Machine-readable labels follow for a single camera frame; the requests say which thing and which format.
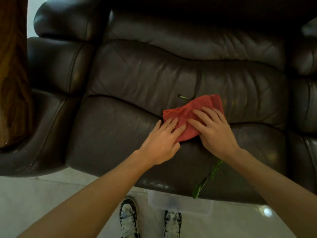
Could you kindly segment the person's right hand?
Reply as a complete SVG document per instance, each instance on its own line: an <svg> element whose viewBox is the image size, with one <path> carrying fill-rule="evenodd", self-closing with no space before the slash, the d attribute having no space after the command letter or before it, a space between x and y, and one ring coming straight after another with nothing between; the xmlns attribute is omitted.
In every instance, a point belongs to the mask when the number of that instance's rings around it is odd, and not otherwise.
<svg viewBox="0 0 317 238"><path fill-rule="evenodd" d="M230 162L235 154L241 150L232 129L228 122L222 124L217 120L218 116L213 109L203 107L202 112L205 112L212 119L213 124L200 123L194 119L188 119L188 123L207 139L210 153L224 162Z"/></svg>

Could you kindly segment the person's left hand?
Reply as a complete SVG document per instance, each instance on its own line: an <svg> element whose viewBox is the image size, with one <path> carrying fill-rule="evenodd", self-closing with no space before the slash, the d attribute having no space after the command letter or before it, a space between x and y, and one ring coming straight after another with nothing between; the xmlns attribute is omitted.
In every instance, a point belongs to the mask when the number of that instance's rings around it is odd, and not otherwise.
<svg viewBox="0 0 317 238"><path fill-rule="evenodd" d="M172 133L165 131L165 123L162 123L160 133L156 136L148 135L144 143L137 150L149 167L159 165L170 160L176 153L172 153L172 147L176 143L177 138L184 132L186 125L174 129Z"/></svg>

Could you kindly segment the red cleaning cloth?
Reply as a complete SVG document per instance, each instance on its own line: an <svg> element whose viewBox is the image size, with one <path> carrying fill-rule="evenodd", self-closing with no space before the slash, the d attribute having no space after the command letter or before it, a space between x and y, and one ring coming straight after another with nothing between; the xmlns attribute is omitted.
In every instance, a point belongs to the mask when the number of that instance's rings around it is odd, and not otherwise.
<svg viewBox="0 0 317 238"><path fill-rule="evenodd" d="M164 110L162 113L163 120L166 122L168 119L178 119L177 125L175 129L181 127L182 125L186 125L186 129L182 134L177 138L176 142L183 142L190 140L198 135L200 132L197 131L192 125L188 123L188 119L194 119L203 123L198 116L193 113L193 110L201 110L203 107L210 108L210 109L217 109L222 114L224 114L221 98L219 95L204 95L198 97L184 106L175 109L168 109Z"/></svg>

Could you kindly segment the person's right forearm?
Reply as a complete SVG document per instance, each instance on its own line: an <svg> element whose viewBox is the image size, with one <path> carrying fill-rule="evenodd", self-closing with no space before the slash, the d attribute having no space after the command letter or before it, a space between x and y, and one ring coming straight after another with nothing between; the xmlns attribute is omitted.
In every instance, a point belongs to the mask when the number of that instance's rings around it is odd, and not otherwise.
<svg viewBox="0 0 317 238"><path fill-rule="evenodd" d="M244 149L235 149L222 159L251 184L297 238L317 238L317 195Z"/></svg>

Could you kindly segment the person's left forearm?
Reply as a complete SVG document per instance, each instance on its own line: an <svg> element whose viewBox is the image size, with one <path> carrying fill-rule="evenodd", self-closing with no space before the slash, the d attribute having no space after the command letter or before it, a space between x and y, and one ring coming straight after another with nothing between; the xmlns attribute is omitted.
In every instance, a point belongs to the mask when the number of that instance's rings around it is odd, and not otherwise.
<svg viewBox="0 0 317 238"><path fill-rule="evenodd" d="M17 238L96 238L136 181L157 163L137 150L116 168L52 209Z"/></svg>

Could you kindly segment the green leafy plant stem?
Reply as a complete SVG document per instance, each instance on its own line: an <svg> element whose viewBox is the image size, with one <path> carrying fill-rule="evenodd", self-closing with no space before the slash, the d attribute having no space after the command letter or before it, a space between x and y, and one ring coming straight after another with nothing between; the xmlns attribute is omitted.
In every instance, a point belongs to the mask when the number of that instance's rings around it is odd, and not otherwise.
<svg viewBox="0 0 317 238"><path fill-rule="evenodd" d="M216 162L216 164L213 166L212 171L209 174L209 177L206 177L202 180L202 182L198 185L196 185L192 191L192 198L193 199L197 199L199 197L199 194L201 192L201 190L204 188L204 186L206 185L206 183L208 182L208 180L215 180L216 174L219 170L219 166L223 163L224 161L222 160L218 160Z"/></svg>

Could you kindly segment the clear plastic container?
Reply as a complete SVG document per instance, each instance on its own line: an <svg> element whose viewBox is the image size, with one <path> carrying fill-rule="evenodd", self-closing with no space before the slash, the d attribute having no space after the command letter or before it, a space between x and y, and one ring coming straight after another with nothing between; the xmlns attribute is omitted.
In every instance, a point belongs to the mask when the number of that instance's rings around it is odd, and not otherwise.
<svg viewBox="0 0 317 238"><path fill-rule="evenodd" d="M148 190L148 203L155 209L197 216L210 216L213 209L213 200L194 199L153 190Z"/></svg>

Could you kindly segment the dark brown leather sofa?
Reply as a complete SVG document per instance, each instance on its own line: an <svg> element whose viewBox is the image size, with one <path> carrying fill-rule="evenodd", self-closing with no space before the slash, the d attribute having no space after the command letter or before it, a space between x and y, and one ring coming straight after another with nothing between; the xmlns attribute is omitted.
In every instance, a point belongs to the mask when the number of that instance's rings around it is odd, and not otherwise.
<svg viewBox="0 0 317 238"><path fill-rule="evenodd" d="M0 176L102 176L217 94L240 147L317 194L317 0L47 0L33 25L33 132Z"/></svg>

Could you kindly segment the person's right patterned shoe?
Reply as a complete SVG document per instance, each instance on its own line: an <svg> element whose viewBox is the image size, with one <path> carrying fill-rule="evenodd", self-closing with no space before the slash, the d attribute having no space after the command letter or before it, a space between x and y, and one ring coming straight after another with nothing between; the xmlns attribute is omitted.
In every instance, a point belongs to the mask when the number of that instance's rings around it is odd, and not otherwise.
<svg viewBox="0 0 317 238"><path fill-rule="evenodd" d="M180 238L182 215L180 212L165 211L163 238Z"/></svg>

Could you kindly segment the person's patterned shoe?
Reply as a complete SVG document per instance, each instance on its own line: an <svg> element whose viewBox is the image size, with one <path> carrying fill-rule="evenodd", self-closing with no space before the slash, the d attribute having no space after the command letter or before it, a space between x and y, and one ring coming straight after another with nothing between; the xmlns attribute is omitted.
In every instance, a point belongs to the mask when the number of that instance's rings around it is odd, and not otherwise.
<svg viewBox="0 0 317 238"><path fill-rule="evenodd" d="M132 197L125 197L120 206L121 238L141 238L138 227L138 207Z"/></svg>
<svg viewBox="0 0 317 238"><path fill-rule="evenodd" d="M180 238L182 215L180 212L165 211L163 238Z"/></svg>

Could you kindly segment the person's left patterned shoe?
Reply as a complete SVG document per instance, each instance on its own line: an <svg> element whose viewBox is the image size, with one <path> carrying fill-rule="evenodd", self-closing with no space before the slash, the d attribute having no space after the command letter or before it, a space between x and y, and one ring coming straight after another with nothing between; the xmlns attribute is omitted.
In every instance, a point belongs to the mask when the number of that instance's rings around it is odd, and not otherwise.
<svg viewBox="0 0 317 238"><path fill-rule="evenodd" d="M138 227L138 207L132 197L125 197L120 206L121 238L141 238Z"/></svg>

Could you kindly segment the brown wooden furniture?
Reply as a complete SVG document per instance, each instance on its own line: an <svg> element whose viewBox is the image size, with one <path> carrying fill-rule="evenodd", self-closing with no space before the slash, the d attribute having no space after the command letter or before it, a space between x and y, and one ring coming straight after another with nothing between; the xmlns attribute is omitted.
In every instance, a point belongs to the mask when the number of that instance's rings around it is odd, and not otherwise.
<svg viewBox="0 0 317 238"><path fill-rule="evenodd" d="M0 150L22 142L33 129L27 8L28 0L0 0Z"/></svg>

